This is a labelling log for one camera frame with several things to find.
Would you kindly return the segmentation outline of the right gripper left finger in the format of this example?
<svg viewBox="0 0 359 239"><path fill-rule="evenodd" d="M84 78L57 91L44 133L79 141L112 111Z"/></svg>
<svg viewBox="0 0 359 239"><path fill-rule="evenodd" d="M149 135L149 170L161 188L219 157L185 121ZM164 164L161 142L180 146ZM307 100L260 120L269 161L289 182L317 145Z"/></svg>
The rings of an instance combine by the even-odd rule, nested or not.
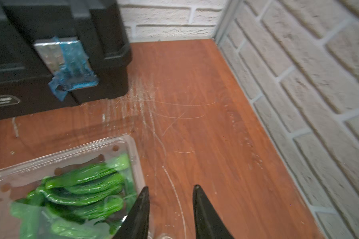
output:
<svg viewBox="0 0 359 239"><path fill-rule="evenodd" d="M150 194L145 186L121 228L112 239L147 239L150 222Z"/></svg>

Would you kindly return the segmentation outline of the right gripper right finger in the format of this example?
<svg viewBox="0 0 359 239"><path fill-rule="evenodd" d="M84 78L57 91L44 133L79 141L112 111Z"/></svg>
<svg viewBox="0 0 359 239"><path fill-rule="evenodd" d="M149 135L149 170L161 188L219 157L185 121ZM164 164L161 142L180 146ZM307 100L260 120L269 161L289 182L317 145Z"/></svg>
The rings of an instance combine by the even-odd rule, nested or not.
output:
<svg viewBox="0 0 359 239"><path fill-rule="evenodd" d="M197 239L233 239L200 185L193 188L192 202Z"/></svg>

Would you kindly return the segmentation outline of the clear pepper container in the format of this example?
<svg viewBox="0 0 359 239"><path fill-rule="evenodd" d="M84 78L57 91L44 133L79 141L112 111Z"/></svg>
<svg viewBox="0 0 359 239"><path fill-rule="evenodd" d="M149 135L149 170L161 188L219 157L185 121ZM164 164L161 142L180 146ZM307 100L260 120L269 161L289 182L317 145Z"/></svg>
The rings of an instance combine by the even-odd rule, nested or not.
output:
<svg viewBox="0 0 359 239"><path fill-rule="evenodd" d="M145 186L129 135L1 169L0 239L112 239Z"/></svg>

